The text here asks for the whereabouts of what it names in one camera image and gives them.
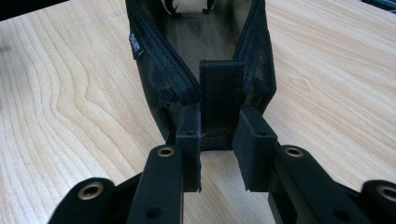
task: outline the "wood grain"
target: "wood grain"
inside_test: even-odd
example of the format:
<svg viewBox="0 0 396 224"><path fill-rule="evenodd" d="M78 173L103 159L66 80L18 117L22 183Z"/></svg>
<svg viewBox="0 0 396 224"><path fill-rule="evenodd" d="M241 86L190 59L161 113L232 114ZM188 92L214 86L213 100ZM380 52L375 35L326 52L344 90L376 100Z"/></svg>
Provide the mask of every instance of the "wood grain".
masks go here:
<svg viewBox="0 0 396 224"><path fill-rule="evenodd" d="M396 16L354 0L268 0L277 93L264 116L353 189L396 182ZM119 184L163 143L123 1L62 3L0 22L0 223L45 223L77 182ZM272 223L231 152L202 155L185 223Z"/></svg>

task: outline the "black nylon strap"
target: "black nylon strap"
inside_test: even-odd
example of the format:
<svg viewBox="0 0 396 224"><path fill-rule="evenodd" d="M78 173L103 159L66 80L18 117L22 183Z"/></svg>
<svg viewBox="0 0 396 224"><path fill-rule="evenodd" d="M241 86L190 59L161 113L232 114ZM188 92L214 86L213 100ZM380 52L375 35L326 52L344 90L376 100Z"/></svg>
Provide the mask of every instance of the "black nylon strap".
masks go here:
<svg viewBox="0 0 396 224"><path fill-rule="evenodd" d="M202 150L231 149L242 96L244 63L201 61Z"/></svg>

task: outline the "black mesh fabric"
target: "black mesh fabric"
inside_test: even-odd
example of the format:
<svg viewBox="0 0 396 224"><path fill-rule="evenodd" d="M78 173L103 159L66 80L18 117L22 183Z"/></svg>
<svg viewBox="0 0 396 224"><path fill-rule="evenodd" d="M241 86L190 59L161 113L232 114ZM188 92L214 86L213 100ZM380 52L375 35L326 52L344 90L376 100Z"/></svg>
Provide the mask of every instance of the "black mesh fabric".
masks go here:
<svg viewBox="0 0 396 224"><path fill-rule="evenodd" d="M177 17L160 0L126 3L134 57L163 137L184 106L201 103L202 150L231 149L239 106L263 113L276 92L264 0L219 0L210 12Z"/></svg>
<svg viewBox="0 0 396 224"><path fill-rule="evenodd" d="M263 113L276 92L274 59L263 0L253 1L233 59L246 64L245 104Z"/></svg>
<svg viewBox="0 0 396 224"><path fill-rule="evenodd" d="M137 56L143 90L158 128L166 138L181 109L199 102L198 82L135 0L127 1L131 32L144 52Z"/></svg>

